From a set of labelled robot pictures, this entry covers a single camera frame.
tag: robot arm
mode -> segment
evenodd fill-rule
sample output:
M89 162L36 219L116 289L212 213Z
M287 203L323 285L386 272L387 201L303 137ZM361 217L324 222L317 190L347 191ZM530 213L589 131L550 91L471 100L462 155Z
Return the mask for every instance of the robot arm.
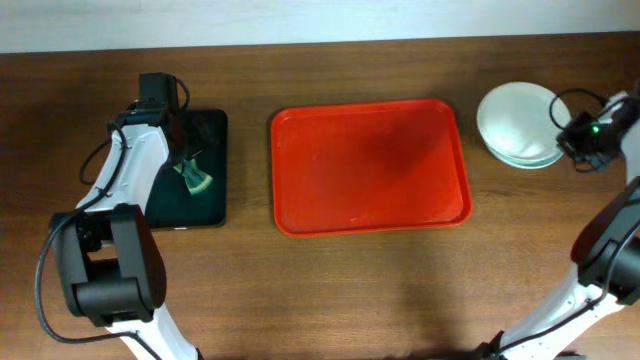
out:
M640 239L633 238L640 227L640 111L637 103L612 110L603 134L597 134L600 128L590 135L572 133L576 128L590 131L574 122L558 141L576 162L601 165L605 157L624 157L627 187L580 234L563 284L527 319L499 336L497 350L488 358L553 359L597 321L640 298Z
M78 203L77 208L84 211L53 241L69 310L112 333L136 334L137 339L121 338L138 359L202 359L164 303L165 268L144 218L158 171L200 150L184 140L176 81L162 73L140 76L140 101L116 120L120 131L112 133L107 160L92 189ZM116 168L120 171L105 196L86 207L101 195ZM54 215L52 225L62 217ZM114 246L117 258L91 260L88 253L104 246Z

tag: white plate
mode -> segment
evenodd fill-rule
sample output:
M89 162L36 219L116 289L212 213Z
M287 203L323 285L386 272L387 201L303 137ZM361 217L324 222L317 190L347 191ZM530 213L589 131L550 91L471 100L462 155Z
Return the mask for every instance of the white plate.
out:
M553 164L554 162L560 160L560 158L562 158L562 155L564 155L562 153L562 151L560 151L558 154L553 155L552 157L548 158L548 159L543 159L537 162L532 162L532 163L518 163L513 161L512 159L498 153L497 151L495 151L494 149L492 149L490 146L487 146L487 149L489 149L489 152L493 154L493 156L497 157L498 160L502 161L503 163L513 166L513 167L517 167L520 169L541 169L543 167L547 167L551 164Z
M491 90L480 102L477 113L478 130L491 152L502 155L501 160L509 165L517 163L518 167L529 169L562 157L556 145L560 130L549 118L549 104L554 97L550 90L524 82ZM553 114L560 125L571 119L561 100L554 104Z

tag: orange plastic tray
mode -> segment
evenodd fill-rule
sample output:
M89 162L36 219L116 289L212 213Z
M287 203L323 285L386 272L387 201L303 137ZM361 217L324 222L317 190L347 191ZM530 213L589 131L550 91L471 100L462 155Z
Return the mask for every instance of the orange plastic tray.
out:
M440 100L290 108L271 124L275 221L296 236L435 228L471 214Z

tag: wood grain surface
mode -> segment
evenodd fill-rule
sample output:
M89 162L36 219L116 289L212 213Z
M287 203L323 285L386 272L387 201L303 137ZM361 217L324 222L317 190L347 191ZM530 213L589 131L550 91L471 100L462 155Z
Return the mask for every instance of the wood grain surface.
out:
M576 236L624 186L622 163L595 175L577 174L566 158L533 171L502 164L475 127L484 94L509 81L629 90L640 76L640 33L0 56L0 358L132 358L118 340L71 346L47 337L33 278L51 214L87 192L80 164L137 97L138 74L155 71L182 78L194 108L229 116L226 225L154 233L167 304L185 337L209 360L400 357L473 349L514 326L559 285ZM274 113L413 98L455 110L474 202L468 222L307 240L276 228ZM70 315L52 256L43 280L60 333L103 332ZM570 348L590 359L637 358L640 306Z

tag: black cable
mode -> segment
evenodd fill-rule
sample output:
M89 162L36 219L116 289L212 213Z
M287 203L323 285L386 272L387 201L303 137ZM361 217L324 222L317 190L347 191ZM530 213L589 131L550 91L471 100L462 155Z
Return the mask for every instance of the black cable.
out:
M600 165L598 166L594 166L592 163L588 163L589 167L588 168L584 168L584 167L579 167L578 166L578 162L575 163L575 169L576 172L579 172L581 174L590 174L590 173L594 173L594 172L600 172L601 170L605 169L607 167L607 165L609 165L609 163L611 163L615 157L609 156L606 159L602 158L602 154L597 152L594 154L594 156L598 157L598 160L600 161Z
M100 144L95 150L93 150L93 152L91 154L89 154L89 156L87 156L87 158L85 159L85 161L82 163L82 166L80 166L80 182L85 184L85 185L93 185L96 181L89 181L89 180L85 180L84 178L84 172L85 170L87 170L87 166L89 165L89 163L91 162L91 160L93 159L94 156L96 156L100 150L104 149L107 145L109 145L111 143L111 138L105 140L105 142L103 142L102 144Z
M71 222L76 216L78 216L79 214L84 212L86 209L98 203L107 195L107 192L111 189L116 179L118 178L118 175L120 174L120 170L122 169L122 165L124 164L125 155L127 153L127 139L124 136L124 133L122 132L122 129L120 128L120 126L118 126L115 123L111 123L111 127L113 127L115 131L118 132L118 135L120 135L120 140L121 140L120 157L118 158L118 163L116 164L116 167L113 170L113 174L111 175L111 178L109 178L109 181L105 185L104 189L99 189L99 193L95 198L89 200L87 203L78 207L77 209L72 211L70 214L68 214L67 217L65 217L60 223L58 223L58 225L53 229L53 231L49 233L49 237L45 241L44 246L42 247L42 251L40 252L40 256L38 257L38 265L36 266L35 289L34 289L36 312L38 314L38 320L40 321L40 325L42 326L44 331L47 333L47 335L51 336L51 338L63 344L86 344L86 343L91 343L96 341L116 339L120 337L128 337L135 340L138 344L140 344L140 346L142 346L142 348L144 348L147 352L149 352L149 354L154 359L162 360L160 359L158 354L156 354L155 351L153 351L153 349L151 349L149 345L147 345L136 332L132 332L132 331L89 336L89 337L75 338L75 339L67 338L62 335L59 335L51 328L51 325L49 325L47 318L44 316L44 309L42 307L42 270L44 268L44 262L47 257L47 253L49 252L49 248L53 243L53 240L56 238L58 233L62 229L64 229L69 224L69 222Z
M573 88L573 89L567 89L567 90L563 90L560 91L558 94L556 94L556 96L553 98L553 100L551 100L551 103L549 104L549 117L551 118L551 122L553 123L553 125L555 125L555 127L557 127L558 129L564 131L565 128L560 125L558 123L558 121L556 121L556 118L553 116L553 105L556 103L556 101L558 101L559 99L561 99L563 96L568 95L568 94L573 94L573 93L581 93L581 94L585 94L585 95L589 95L590 97L596 99L600 105L602 107L604 107L605 105L607 105L607 98L600 95L600 94L596 94L595 92L591 91L591 90L587 90L587 89L583 89L583 88Z
M570 93L575 93L575 92L580 92L580 93L584 93L584 94L588 94L590 96L592 96L593 98L595 98L596 100L598 100L600 102L600 104L604 107L607 104L607 99L602 97L601 95L598 95L596 93L593 93L587 89L568 89L568 90L564 90L559 92L554 98L553 100L551 100L551 103L549 104L549 118L551 118L551 122L553 123L553 125L555 127L557 127L558 129L562 130L562 131L571 131L571 132L580 132L583 131L586 128L589 128L591 126L593 126L593 123L589 123L589 124L584 124L581 126L577 126L575 128L565 128L562 125L560 125L558 123L558 121L556 120L556 118L553 116L553 105L556 103L556 101L558 101L558 99L562 98L564 95L570 94ZM625 96L621 99L618 99L616 101L614 101L611 105L604 107L604 109L602 109L600 111L600 113L598 114L598 116L593 120L594 122L598 122L600 120L600 118L602 118L605 114L607 114L609 111L611 111L611 109L613 109L614 107L616 107L617 105L627 102L627 101L640 101L640 97L638 96Z
M498 349L498 351L495 353L496 358L500 358L500 355L502 353L504 353L505 351L512 349L516 346L522 345L526 342L529 342L531 340L535 340L538 338L541 338L543 336L546 336L558 329L560 329L561 327L567 325L568 323L570 323L571 321L577 319L578 317L582 316L583 314L585 314L588 311L593 310L599 303L601 303L609 294L609 286L611 285L611 277L613 276L613 269L615 268L616 262L618 261L618 257L620 256L620 253L622 252L622 250L625 248L625 246L627 246L632 239L634 239L634 235L635 233L638 231L638 229L640 228L640 221L637 221L632 227L631 229L625 234L625 236L622 238L622 242L618 243L618 245L616 246L616 248L613 250L613 254L611 255L611 258L609 259L609 262L607 263L607 269L606 269L606 273L605 273L605 278L604 281L602 283L602 294L600 294L600 296L588 303L587 305L585 305L582 309L576 311L575 313L571 314L570 316L568 316L566 319L560 321L559 323L553 325L552 327L541 331L539 333L533 334L533 335L529 335L529 336L525 336L520 340L516 340L510 344L507 344L503 347L501 347L500 349Z
M180 87L182 87L182 90L184 91L184 95L185 95L184 104L182 104L182 106L180 107L180 112L183 112L187 110L187 107L189 107L189 101L191 101L191 93L189 93L189 88L187 88L187 86L184 84L182 80L178 78L175 78L175 79L176 79L176 82L180 84Z

